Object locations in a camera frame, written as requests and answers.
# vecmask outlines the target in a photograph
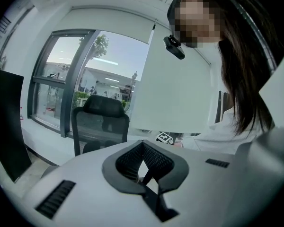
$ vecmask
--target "office chair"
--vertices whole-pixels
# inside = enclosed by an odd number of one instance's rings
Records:
[[[91,95],[71,116],[75,156],[127,141],[129,117],[122,103]]]

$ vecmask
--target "tree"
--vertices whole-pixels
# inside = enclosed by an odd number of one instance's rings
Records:
[[[82,43],[84,38],[79,38],[79,44]],[[78,91],[78,88],[81,87],[82,77],[85,72],[85,66],[89,60],[92,60],[93,58],[100,58],[102,55],[106,55],[107,47],[108,47],[109,39],[106,37],[106,35],[100,35],[96,38],[95,42],[93,43],[90,51],[87,54],[87,60],[85,60],[83,64],[83,70],[81,70],[79,78],[79,84],[76,85],[75,90]]]

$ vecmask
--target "floor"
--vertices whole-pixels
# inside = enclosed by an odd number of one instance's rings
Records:
[[[43,172],[50,166],[30,152],[28,152],[28,155],[32,161],[32,165],[15,183],[12,182],[0,162],[0,184],[2,188],[10,190],[20,198],[40,180]]]

